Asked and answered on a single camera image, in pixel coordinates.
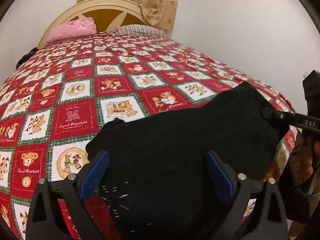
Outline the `person's right hand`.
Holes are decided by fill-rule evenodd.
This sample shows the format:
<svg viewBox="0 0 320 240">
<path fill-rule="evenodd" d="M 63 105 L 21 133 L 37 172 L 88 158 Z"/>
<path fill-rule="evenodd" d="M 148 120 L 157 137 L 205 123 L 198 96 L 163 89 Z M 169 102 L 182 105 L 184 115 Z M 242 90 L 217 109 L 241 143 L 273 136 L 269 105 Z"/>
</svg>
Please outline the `person's right hand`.
<svg viewBox="0 0 320 240">
<path fill-rule="evenodd" d="M 312 176 L 313 155 L 319 158 L 319 141 L 312 142 L 311 138 L 305 138 L 301 132 L 298 132 L 295 146 L 289 157 L 295 186 L 299 186 Z"/>
</svg>

